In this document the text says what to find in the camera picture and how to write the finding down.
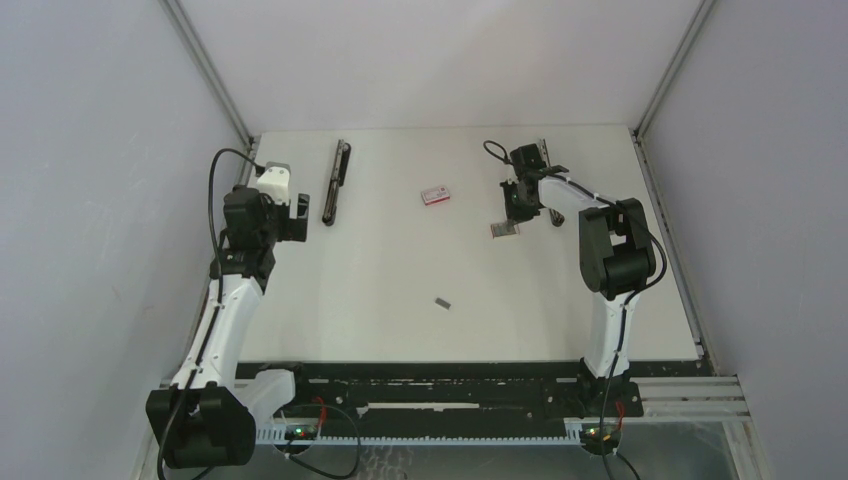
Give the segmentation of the staple box tray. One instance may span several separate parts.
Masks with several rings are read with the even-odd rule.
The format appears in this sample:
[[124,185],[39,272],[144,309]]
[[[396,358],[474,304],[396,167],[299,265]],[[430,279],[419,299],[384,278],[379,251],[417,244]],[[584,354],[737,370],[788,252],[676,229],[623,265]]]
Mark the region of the staple box tray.
[[519,226],[510,221],[493,223],[490,225],[490,231],[493,238],[513,236],[520,233]]

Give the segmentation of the black stapler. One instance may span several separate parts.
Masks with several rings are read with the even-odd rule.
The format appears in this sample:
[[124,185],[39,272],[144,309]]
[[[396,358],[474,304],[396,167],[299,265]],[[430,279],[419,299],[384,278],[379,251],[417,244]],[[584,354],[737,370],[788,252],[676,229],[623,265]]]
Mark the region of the black stapler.
[[335,223],[339,191],[345,183],[351,152],[351,145],[344,139],[340,139],[335,152],[322,215],[322,222],[325,226],[332,226]]

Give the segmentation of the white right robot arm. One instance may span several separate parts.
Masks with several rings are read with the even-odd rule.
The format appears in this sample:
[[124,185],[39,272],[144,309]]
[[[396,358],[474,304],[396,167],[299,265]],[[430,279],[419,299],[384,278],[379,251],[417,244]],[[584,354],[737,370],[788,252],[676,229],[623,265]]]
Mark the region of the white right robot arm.
[[661,280],[667,269],[662,245],[650,232],[639,200],[615,200],[579,184],[567,168],[546,162],[539,145],[508,152],[487,140],[484,149],[514,174],[500,183],[507,225],[528,222],[544,209],[577,215],[580,274],[594,294],[593,325],[582,358],[594,378],[578,388],[578,402],[589,415],[605,415],[618,400],[607,379],[629,368],[629,318],[641,292]]

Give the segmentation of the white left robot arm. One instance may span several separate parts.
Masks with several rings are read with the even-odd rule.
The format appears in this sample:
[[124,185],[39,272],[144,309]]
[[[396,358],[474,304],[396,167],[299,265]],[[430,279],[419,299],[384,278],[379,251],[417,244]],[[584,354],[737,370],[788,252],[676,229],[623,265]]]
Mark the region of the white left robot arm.
[[280,242],[307,238],[310,197],[295,200],[237,186],[223,203],[225,225],[213,229],[206,305],[185,360],[170,384],[149,393],[145,411],[158,443],[156,474],[241,466],[252,457],[258,427],[282,410],[311,407],[311,388],[288,370],[235,387],[240,352],[266,292]]

